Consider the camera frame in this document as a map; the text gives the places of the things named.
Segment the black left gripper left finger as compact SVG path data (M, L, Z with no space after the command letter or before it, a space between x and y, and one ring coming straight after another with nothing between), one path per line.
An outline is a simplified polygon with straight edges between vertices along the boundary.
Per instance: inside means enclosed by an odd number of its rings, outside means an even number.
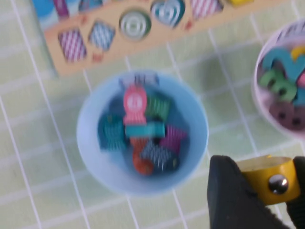
M228 156L210 159L207 202L212 229L287 229Z

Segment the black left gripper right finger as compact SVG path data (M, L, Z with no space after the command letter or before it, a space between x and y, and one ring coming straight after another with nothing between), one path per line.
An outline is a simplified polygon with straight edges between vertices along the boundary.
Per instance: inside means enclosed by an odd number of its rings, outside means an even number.
M293 159L301 194L298 198L286 202L287 213L297 229L305 229L305 157Z

